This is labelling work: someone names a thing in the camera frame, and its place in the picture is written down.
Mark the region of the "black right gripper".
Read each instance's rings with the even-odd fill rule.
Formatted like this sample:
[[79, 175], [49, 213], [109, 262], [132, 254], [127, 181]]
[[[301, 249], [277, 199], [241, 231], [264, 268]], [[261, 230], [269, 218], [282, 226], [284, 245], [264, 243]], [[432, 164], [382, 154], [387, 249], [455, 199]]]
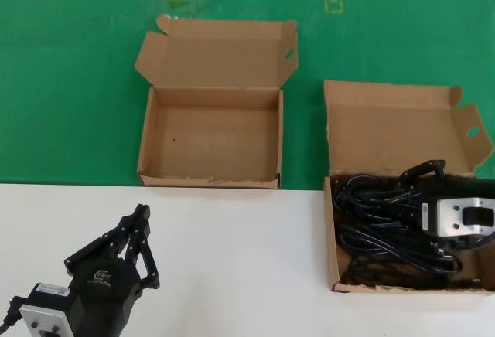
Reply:
[[396, 232], [422, 231], [422, 203], [440, 199], [487, 198], [494, 199], [493, 179], [475, 179], [459, 176], [445, 177], [444, 159], [428, 160], [405, 170], [400, 182], [416, 182], [430, 173], [434, 177], [419, 183], [420, 197], [396, 197], [388, 202], [392, 223], [389, 230]]

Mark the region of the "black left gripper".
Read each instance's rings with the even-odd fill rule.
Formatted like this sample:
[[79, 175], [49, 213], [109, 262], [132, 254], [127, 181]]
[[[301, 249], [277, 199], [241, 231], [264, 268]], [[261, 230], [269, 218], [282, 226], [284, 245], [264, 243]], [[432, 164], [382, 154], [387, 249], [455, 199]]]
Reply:
[[[141, 289], [159, 289], [159, 271], [148, 241], [149, 218], [150, 207], [138, 204], [114, 229], [64, 261], [68, 274], [73, 275], [70, 288], [79, 296], [83, 310], [75, 336], [119, 336], [142, 296]], [[125, 247], [125, 260], [117, 259]], [[139, 255], [147, 271], [141, 280], [136, 267]], [[111, 260], [87, 264], [101, 258]]]

